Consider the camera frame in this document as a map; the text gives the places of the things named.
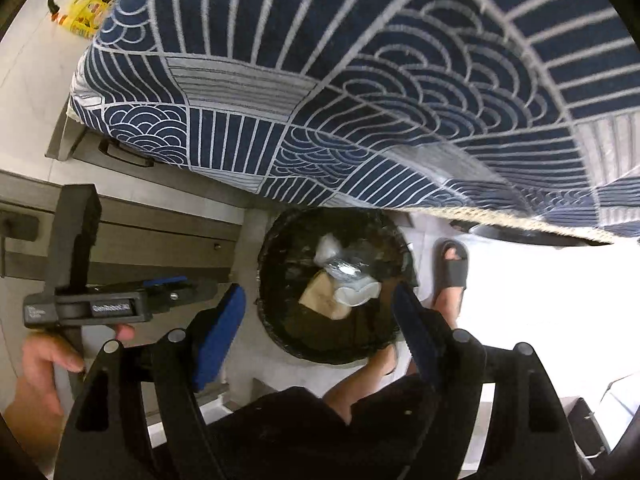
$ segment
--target blue gripper pad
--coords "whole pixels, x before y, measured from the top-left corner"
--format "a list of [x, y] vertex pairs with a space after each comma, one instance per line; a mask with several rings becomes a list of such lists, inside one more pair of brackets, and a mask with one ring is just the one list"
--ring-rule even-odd
[[443, 383], [446, 338], [451, 329], [439, 312], [424, 308], [406, 283], [393, 293], [391, 311], [411, 351], [420, 378], [437, 392]]
[[220, 373], [244, 317], [245, 304], [244, 290], [232, 283], [216, 308], [199, 312], [191, 321], [188, 332], [195, 352], [194, 391], [202, 390]]

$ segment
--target yellow plastic bag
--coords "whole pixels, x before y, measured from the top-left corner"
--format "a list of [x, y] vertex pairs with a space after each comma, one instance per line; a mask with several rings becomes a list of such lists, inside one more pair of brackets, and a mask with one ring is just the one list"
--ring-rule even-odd
[[113, 0], [73, 0], [66, 13], [57, 12], [51, 19], [83, 38], [92, 38], [105, 19]]

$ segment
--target trash can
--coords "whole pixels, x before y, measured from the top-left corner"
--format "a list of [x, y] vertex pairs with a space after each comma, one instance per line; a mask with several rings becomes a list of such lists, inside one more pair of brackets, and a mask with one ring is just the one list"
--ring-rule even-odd
[[361, 239], [376, 249], [371, 275], [380, 282], [402, 276], [416, 286], [414, 262], [402, 233], [380, 210], [290, 209], [266, 235], [258, 256], [258, 315], [269, 336], [296, 357], [325, 364], [366, 358], [396, 339], [398, 326], [378, 298], [331, 320], [298, 303], [321, 270], [314, 263], [320, 238], [331, 233], [343, 247]]

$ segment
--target device label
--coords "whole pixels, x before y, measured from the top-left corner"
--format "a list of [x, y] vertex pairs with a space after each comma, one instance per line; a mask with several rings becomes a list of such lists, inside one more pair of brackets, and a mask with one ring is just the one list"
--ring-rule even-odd
[[95, 301], [91, 304], [94, 317], [123, 317], [133, 316], [130, 300]]

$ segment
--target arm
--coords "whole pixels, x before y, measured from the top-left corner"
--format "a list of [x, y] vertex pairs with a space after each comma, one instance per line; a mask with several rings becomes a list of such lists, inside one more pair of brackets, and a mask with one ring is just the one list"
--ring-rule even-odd
[[[131, 339], [134, 329], [116, 327], [116, 338]], [[4, 420], [25, 452], [42, 471], [53, 467], [64, 415], [53, 378], [53, 363], [79, 372], [84, 361], [64, 339], [36, 332], [22, 345], [23, 376], [18, 378], [14, 402], [4, 412]]]

